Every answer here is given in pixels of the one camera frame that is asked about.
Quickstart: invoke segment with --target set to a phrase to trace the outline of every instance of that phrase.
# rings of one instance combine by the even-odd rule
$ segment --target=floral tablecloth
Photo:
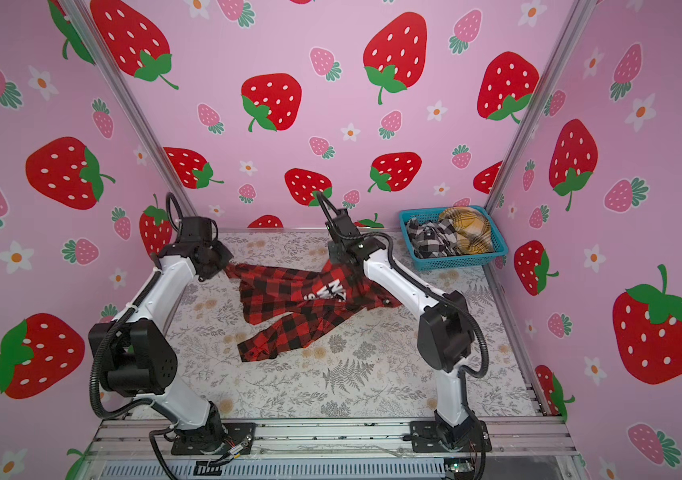
[[[401,237],[395,256],[413,268]],[[320,270],[328,259],[325,233],[230,233],[221,240],[234,261]],[[469,379],[478,416],[533,416],[524,381],[480,267],[433,270],[421,277],[459,290],[490,350],[484,379]],[[418,321],[404,307],[363,311],[306,349],[275,360],[242,363],[237,344],[266,328],[243,320],[238,281],[219,274],[190,283],[168,328],[179,373],[225,418],[426,417],[436,407],[432,369],[416,348]],[[472,353],[474,368],[479,354]],[[144,407],[132,418],[156,418]]]

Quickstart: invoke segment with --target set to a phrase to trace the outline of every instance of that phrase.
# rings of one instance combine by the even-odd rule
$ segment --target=pink wall
[[[104,307],[121,308],[152,268],[138,221],[154,204],[152,194],[163,197],[166,191],[152,163],[138,163],[134,150],[140,142],[96,66],[78,52],[88,54],[70,43],[68,60],[63,58],[65,40],[47,2],[0,1],[0,95],[3,100],[20,96],[22,102],[14,102],[16,109],[0,103],[0,195],[5,199],[0,198],[0,353],[1,340],[7,340],[0,358],[0,474],[5,468],[14,478],[63,479],[79,458],[74,452],[67,456],[68,449],[85,451],[91,441],[98,419],[88,405],[91,354],[83,340]],[[109,118],[98,117],[104,131],[112,131],[110,138],[93,118],[97,98],[109,109]],[[49,142],[67,137],[81,143],[60,140],[28,160]],[[98,202],[93,202],[93,183],[81,182],[79,175],[86,161],[83,144],[101,172],[116,179],[116,184],[105,180]],[[92,173],[95,164],[87,162]],[[126,240],[112,222],[115,207],[130,221],[121,230],[129,234]],[[120,220],[120,227],[126,222]],[[62,250],[69,240],[80,239],[87,239],[80,247],[95,245],[98,256],[92,259],[92,249],[89,254],[81,248],[72,264]],[[115,283],[117,270],[121,281]]]
[[[221,3],[241,8],[222,10]],[[481,113],[487,117],[502,102],[496,92],[504,98],[515,94],[520,99],[532,90],[535,82],[531,79],[537,78],[534,70],[544,68],[571,1],[547,0],[545,6],[538,1],[526,3],[524,12],[521,2],[491,0],[469,4],[415,0],[253,0],[245,2],[247,6],[242,2],[202,0],[200,9],[191,0],[127,4],[130,6],[116,0],[91,2],[102,36],[123,67],[125,81],[162,144],[192,150],[197,155],[186,153],[211,164],[213,182],[187,190],[196,207],[202,214],[220,215],[217,220],[221,226],[234,228],[248,226],[267,214],[278,216],[285,226],[323,224],[319,209],[301,204],[301,198],[306,196],[300,187],[309,180],[308,174],[299,172],[302,181],[299,188],[288,189],[284,176],[293,168],[314,172],[314,180],[332,184],[332,200],[337,205],[343,201],[357,205],[353,212],[356,220],[374,219],[378,215],[379,222],[386,226],[395,226],[395,215],[403,209],[453,204],[466,197],[474,204],[483,204],[487,195],[475,188],[474,180],[485,178],[485,170],[503,158],[516,123],[507,114],[501,115],[503,120],[486,120],[478,110],[478,102]],[[140,17],[133,8],[138,9]],[[456,25],[474,10],[478,12]],[[392,32],[396,36],[393,34],[391,41],[384,34],[366,47],[379,31],[405,12],[415,14],[395,23]],[[474,36],[478,21],[479,33]],[[406,34],[407,27],[412,30]],[[471,40],[467,42],[469,50],[461,50],[455,40],[456,53],[451,50],[454,27],[460,38]],[[315,48],[322,51],[315,52],[312,60],[310,53]],[[397,82],[393,84],[376,78],[382,76],[376,73],[377,67],[387,63],[385,57],[390,53],[387,48],[393,55],[391,62],[398,62],[393,64],[398,69],[394,77]],[[138,62],[144,65],[138,54],[142,49],[147,49],[152,58],[136,72]],[[373,50],[380,50],[377,57]],[[499,59],[505,69],[500,77],[495,72],[497,65],[490,68],[491,80],[496,82],[496,90],[491,94],[485,90],[487,82],[483,82],[483,76],[491,61],[504,52],[514,52],[521,58],[507,55]],[[157,62],[157,58],[168,53],[172,57]],[[374,81],[386,87],[382,105],[377,102],[380,86],[369,80],[363,54],[373,66]],[[317,74],[315,62],[322,74]],[[327,72],[323,66],[326,62],[328,68],[332,62],[339,63],[340,78]],[[506,70],[506,64],[515,62],[515,72]],[[290,78],[249,81],[276,73]],[[289,91],[269,94],[272,88],[269,82],[274,88],[289,85]],[[257,122],[253,123],[253,131],[248,131],[253,117],[243,108],[243,84],[252,97],[249,101],[267,105],[264,115],[270,109],[273,111],[262,123],[267,128],[272,124],[277,130],[265,129]],[[252,87],[257,87],[257,91],[251,94]],[[407,90],[391,93],[401,87]],[[289,106],[298,102],[298,109]],[[199,104],[207,106],[203,107],[203,122],[198,117]],[[259,105],[251,104],[250,108],[255,112]],[[438,109],[442,115],[432,118],[429,112]],[[395,125],[401,118],[401,127],[394,130],[396,127],[391,126],[395,136],[385,140],[379,135],[382,120],[395,111],[399,113],[384,123],[391,121]],[[522,114],[520,111],[516,116],[520,118]],[[219,122],[223,132],[215,127]],[[350,130],[359,131],[355,140],[345,140],[349,136],[343,132]],[[310,146],[311,138],[327,141],[316,140],[318,154]],[[452,163],[454,155],[461,153],[453,153],[459,145],[470,150],[468,164],[468,155]],[[332,158],[323,158],[327,147],[333,147]],[[417,174],[408,177],[409,170],[404,170],[399,178],[388,183],[380,181],[384,188],[387,185],[393,188],[392,192],[374,186],[368,193],[375,183],[370,173],[374,159],[402,152],[419,156],[423,165]],[[174,158],[181,155],[176,152]],[[385,159],[394,164],[396,158],[419,162],[412,155]],[[180,167],[181,178],[190,180],[187,185],[194,187],[198,185],[197,178],[193,177],[193,170],[187,172],[189,167]],[[400,170],[392,168],[392,173]],[[246,185],[250,188],[240,191]],[[319,183],[311,181],[307,186],[320,188]],[[346,196],[352,190],[359,192],[359,200],[355,201],[354,194]],[[255,191],[256,197],[248,196],[251,191]]]
[[[591,477],[682,478],[682,2],[629,4],[597,5],[557,83],[564,104],[540,117],[504,186],[494,218],[514,256],[499,275],[534,365],[558,380],[539,369]],[[577,177],[563,182],[570,167]],[[541,247],[559,273],[543,290]]]

